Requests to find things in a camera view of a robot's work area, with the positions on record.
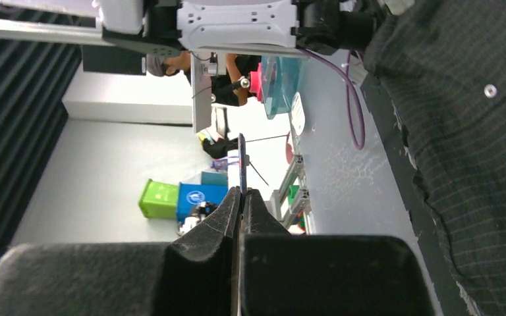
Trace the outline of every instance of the red object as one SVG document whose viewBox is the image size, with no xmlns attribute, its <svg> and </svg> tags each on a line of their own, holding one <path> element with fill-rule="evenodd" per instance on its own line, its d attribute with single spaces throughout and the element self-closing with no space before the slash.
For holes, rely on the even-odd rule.
<svg viewBox="0 0 506 316">
<path fill-rule="evenodd" d="M 286 135 L 286 160 L 288 160 L 288 164 L 292 163 L 292 159 L 294 159 L 294 147 L 290 139 L 291 134 L 292 132 L 288 132 L 288 135 Z"/>
<path fill-rule="evenodd" d="M 249 86 L 249 92 L 257 96 L 257 101 L 262 102 L 263 89 L 261 88 L 261 78 L 262 78 L 261 63 L 259 63 L 257 71 L 252 71 L 249 73 L 249 75 L 251 77 L 251 85 Z"/>
</svg>

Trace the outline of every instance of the blue bin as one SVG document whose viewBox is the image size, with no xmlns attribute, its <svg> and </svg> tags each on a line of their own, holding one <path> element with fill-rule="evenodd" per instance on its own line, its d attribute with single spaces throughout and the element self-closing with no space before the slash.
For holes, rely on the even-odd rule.
<svg viewBox="0 0 506 316">
<path fill-rule="evenodd" d="M 228 186 L 228 175 L 219 172 L 201 172 L 201 184 L 210 186 Z"/>
<path fill-rule="evenodd" d="M 208 186 L 203 184 L 179 184 L 176 218 L 178 222 L 185 222 L 191 207 L 202 202 L 220 204 L 228 193 L 226 186 Z"/>
<path fill-rule="evenodd" d="M 267 119 L 276 114 L 289 113 L 292 100 L 298 91 L 298 84 L 304 61 L 288 57 L 262 57 L 261 71 L 263 103 Z"/>
</svg>

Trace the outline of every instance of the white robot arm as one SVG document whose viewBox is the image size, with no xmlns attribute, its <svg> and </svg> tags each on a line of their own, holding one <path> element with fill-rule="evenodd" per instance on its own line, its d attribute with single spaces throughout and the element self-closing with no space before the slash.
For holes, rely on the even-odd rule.
<svg viewBox="0 0 506 316">
<path fill-rule="evenodd" d="M 210 76 L 225 73 L 212 51 L 304 57 L 363 50 L 378 23 L 366 13 L 340 11 L 343 0 L 0 0 L 1 5 L 96 18 L 96 28 L 0 20 L 0 38 L 117 46 L 146 55 L 192 60 L 194 129 L 210 126 Z"/>
</svg>

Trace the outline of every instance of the pinstripe fabric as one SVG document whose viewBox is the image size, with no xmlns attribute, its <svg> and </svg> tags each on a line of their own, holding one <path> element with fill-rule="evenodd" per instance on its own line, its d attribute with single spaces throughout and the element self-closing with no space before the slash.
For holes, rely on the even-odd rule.
<svg viewBox="0 0 506 316">
<path fill-rule="evenodd" d="M 484 315 L 506 315 L 506 1 L 417 1 L 364 62 L 409 132 L 453 276 Z"/>
<path fill-rule="evenodd" d="M 69 25 L 21 10 L 0 18 Z M 0 257 L 6 252 L 67 121 L 61 98 L 80 64 L 74 45 L 0 39 Z"/>
</svg>

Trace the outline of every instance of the wire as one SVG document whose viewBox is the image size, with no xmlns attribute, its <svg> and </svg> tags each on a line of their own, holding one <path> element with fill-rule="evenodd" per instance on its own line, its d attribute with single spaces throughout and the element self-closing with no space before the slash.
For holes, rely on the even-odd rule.
<svg viewBox="0 0 506 316">
<path fill-rule="evenodd" d="M 305 55 L 314 58 L 317 61 L 320 61 L 324 65 L 328 66 L 330 69 L 334 70 L 337 74 L 339 74 L 342 79 L 344 79 L 346 83 L 346 108 L 348 111 L 348 120 L 350 124 L 350 134 L 352 136 L 352 143 L 357 150 L 362 150 L 364 145 L 366 144 L 366 125 L 364 123 L 364 113 L 362 112 L 362 104 L 360 102 L 360 98 L 358 97 L 358 93 L 356 92 L 356 88 L 352 83 L 352 80 L 348 77 L 348 70 L 350 69 L 350 58 L 351 52 L 348 51 L 347 57 L 347 65 L 346 69 L 342 71 L 339 67 L 335 66 L 333 63 L 324 59 L 323 57 L 313 53 L 312 51 L 308 51 L 307 49 L 300 49 Z M 356 107 L 356 112 L 358 113 L 358 119 L 360 122 L 360 140 L 356 137 L 356 133 L 354 132 L 354 122 L 352 121 L 352 113 L 351 113 L 351 104 L 350 104 L 350 93 L 354 97 L 354 106 Z"/>
<path fill-rule="evenodd" d="M 208 86 L 208 87 L 206 87 L 206 88 L 202 89 L 201 91 L 199 91 L 199 92 L 195 93 L 195 94 L 191 97 L 191 99 L 194 99 L 197 95 L 200 95 L 202 92 L 204 92 L 204 91 L 206 91 L 207 89 L 210 89 L 210 88 L 212 88 L 212 86 Z"/>
<path fill-rule="evenodd" d="M 257 175 L 259 176 L 259 178 L 261 178 L 261 180 L 263 180 L 263 182 L 265 182 L 265 184 L 267 186 L 270 186 L 269 183 L 267 182 L 267 180 L 265 180 L 265 178 L 263 178 L 263 176 L 259 173 L 259 171 L 257 171 L 257 168 L 255 168 L 255 166 L 253 165 L 252 161 L 249 161 L 249 165 L 253 168 L 253 170 L 255 170 L 255 172 L 257 173 Z"/>
<path fill-rule="evenodd" d="M 286 136 L 288 136 L 288 134 L 286 134 L 286 135 L 278 135 L 278 136 L 271 136 L 271 137 L 265 137 L 265 138 L 259 138 L 258 140 L 246 140 L 245 142 L 246 143 L 260 142 L 262 140 L 272 140 L 274 138 L 280 138 L 280 137 L 286 137 Z"/>
<path fill-rule="evenodd" d="M 191 53 L 191 55 L 193 55 L 193 57 L 197 58 L 198 60 L 200 61 L 210 61 L 212 59 L 212 57 L 210 58 L 205 58 L 205 59 L 201 59 L 199 58 L 197 55 L 195 55 L 195 53 L 193 53 L 192 51 L 189 51 L 189 53 Z"/>
<path fill-rule="evenodd" d="M 13 14 L 13 13 L 17 13 L 18 11 L 20 11 L 20 8 L 7 7 L 6 5 L 0 4 L 0 12 L 2 12 L 2 13 Z"/>
</svg>

